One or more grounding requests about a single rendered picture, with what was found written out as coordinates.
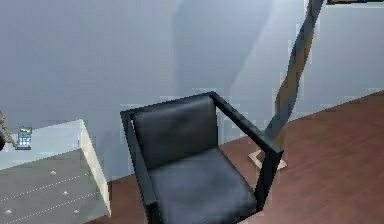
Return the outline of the framed picture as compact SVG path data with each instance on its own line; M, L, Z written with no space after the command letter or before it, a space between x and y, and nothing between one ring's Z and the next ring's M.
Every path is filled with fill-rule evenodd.
M335 4L365 4L365 3L378 3L384 2L384 0L327 0L328 5Z

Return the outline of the pale chest of drawers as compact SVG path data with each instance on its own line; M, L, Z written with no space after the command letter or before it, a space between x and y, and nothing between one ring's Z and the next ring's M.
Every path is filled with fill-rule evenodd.
M0 151L0 224L85 224L110 214L83 120L33 130L29 150Z

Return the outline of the dark floor lamp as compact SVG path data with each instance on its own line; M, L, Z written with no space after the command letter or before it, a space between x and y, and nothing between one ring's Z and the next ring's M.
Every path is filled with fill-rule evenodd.
M282 130L295 107L300 79L306 66L313 42L315 26L324 0L308 0L305 19L292 47L287 73L275 99L275 114L263 134L279 146L284 143Z

